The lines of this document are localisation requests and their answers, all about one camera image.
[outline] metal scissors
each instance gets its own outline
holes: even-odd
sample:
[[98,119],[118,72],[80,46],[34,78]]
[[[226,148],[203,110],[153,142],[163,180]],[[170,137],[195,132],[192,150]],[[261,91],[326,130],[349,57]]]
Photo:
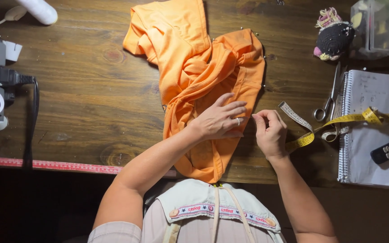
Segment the metal scissors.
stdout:
[[334,109],[335,109],[335,102],[338,96],[338,92],[340,91],[341,81],[342,79],[340,78],[340,62],[338,62],[337,66],[335,67],[334,83],[332,85],[331,96],[328,97],[327,103],[325,104],[325,108],[323,109],[318,108],[313,113],[313,116],[318,122],[323,121],[327,116],[330,103],[332,103],[332,110],[331,110],[331,117],[330,117],[330,120],[332,120],[332,116],[334,114]]

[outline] orange fabric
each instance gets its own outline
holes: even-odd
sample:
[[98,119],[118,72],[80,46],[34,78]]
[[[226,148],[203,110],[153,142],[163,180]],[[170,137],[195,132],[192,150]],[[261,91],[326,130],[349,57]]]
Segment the orange fabric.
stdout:
[[[262,44],[249,29],[225,34],[211,43],[202,0],[133,7],[123,46],[133,54],[146,54],[148,61],[159,67],[165,108],[163,139],[181,131],[227,92],[235,93],[228,103],[247,102],[247,113],[241,116],[251,115],[264,74]],[[235,129],[242,132],[245,126]],[[183,156],[175,168],[187,177],[215,183],[239,140],[204,141]]]

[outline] woman's left hand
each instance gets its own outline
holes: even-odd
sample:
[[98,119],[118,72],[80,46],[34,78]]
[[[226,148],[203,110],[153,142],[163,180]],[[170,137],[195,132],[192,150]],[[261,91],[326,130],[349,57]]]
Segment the woman's left hand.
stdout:
[[212,106],[192,120],[187,128],[192,128],[194,132],[201,135],[202,140],[243,137],[242,132],[231,129],[247,121],[248,117],[234,119],[235,116],[247,111],[244,107],[247,102],[234,101],[226,106],[222,106],[224,102],[233,96],[234,93],[226,93],[220,96]]

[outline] wood grain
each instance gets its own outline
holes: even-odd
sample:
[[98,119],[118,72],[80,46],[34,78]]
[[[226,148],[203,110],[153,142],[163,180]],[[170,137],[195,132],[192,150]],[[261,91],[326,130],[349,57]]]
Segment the wood grain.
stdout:
[[[122,48],[130,7],[150,1],[49,0],[58,21],[43,26],[30,14],[0,25],[2,39],[23,45],[11,68],[35,75],[41,90],[33,141],[37,160],[121,166],[162,139],[164,112],[158,91],[159,71],[144,56]],[[312,56],[319,10],[334,6],[349,19],[354,0],[207,0],[211,38],[251,28],[265,48],[265,87],[255,111],[278,109],[286,101],[314,127],[312,117],[331,92],[335,63]],[[15,5],[0,1],[0,20]],[[349,61],[354,67],[378,65]],[[21,158],[25,120],[32,88],[24,86],[5,110],[9,126],[0,131],[0,157]],[[288,141],[307,131],[279,111],[289,126]],[[277,183],[277,177],[256,145],[249,122],[222,180]],[[338,143],[316,139],[292,154],[303,178],[313,186],[335,187]]]

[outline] clear plastic box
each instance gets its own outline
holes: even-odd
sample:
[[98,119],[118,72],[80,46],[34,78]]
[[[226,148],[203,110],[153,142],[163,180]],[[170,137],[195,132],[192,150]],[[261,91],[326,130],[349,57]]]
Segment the clear plastic box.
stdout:
[[350,58],[378,59],[389,56],[389,0],[360,0],[351,8],[355,29]]

